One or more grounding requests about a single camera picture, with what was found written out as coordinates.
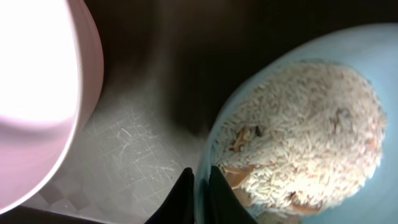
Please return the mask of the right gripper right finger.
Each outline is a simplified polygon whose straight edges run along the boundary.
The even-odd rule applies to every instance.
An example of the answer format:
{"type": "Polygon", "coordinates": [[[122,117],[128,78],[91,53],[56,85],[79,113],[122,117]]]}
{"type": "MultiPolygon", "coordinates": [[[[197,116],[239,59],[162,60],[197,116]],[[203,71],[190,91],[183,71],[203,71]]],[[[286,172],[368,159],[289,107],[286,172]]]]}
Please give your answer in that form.
{"type": "Polygon", "coordinates": [[[257,224],[240,204],[217,166],[211,167],[209,197],[211,224],[257,224]]]}

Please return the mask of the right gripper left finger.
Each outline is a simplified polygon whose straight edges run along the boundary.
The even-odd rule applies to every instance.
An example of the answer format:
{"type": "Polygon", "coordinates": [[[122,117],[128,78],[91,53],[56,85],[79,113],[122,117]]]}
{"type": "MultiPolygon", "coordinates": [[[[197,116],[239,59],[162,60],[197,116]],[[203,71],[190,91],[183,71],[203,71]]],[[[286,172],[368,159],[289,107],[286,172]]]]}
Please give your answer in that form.
{"type": "Polygon", "coordinates": [[[185,168],[162,205],[145,224],[194,224],[194,181],[192,169],[185,168]]]}

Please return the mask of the rice food scraps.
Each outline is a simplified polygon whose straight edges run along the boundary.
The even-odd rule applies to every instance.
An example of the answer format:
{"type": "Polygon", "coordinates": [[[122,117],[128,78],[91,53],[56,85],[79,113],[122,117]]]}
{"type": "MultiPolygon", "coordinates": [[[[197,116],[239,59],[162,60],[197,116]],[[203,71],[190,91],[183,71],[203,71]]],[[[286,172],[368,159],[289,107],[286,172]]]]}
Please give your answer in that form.
{"type": "Polygon", "coordinates": [[[212,163],[255,213],[318,213],[373,176],[386,126],[376,92],[356,70],[291,63],[233,108],[212,142],[212,163]]]}

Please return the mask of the light blue bowl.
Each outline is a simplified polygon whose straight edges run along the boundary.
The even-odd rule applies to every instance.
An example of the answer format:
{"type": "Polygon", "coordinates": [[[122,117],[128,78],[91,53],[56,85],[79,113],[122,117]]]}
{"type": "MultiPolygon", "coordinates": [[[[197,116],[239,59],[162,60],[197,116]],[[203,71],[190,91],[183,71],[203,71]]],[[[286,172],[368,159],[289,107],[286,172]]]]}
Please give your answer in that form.
{"type": "Polygon", "coordinates": [[[384,155],[371,180],[342,205],[305,220],[306,223],[397,223],[397,24],[371,24],[333,32],[291,50],[243,82],[221,108],[205,144],[195,175],[194,214],[197,223],[209,223],[204,198],[211,170],[211,146],[223,121],[256,83],[289,62],[326,60],[345,64],[371,82],[388,124],[384,155]]]}

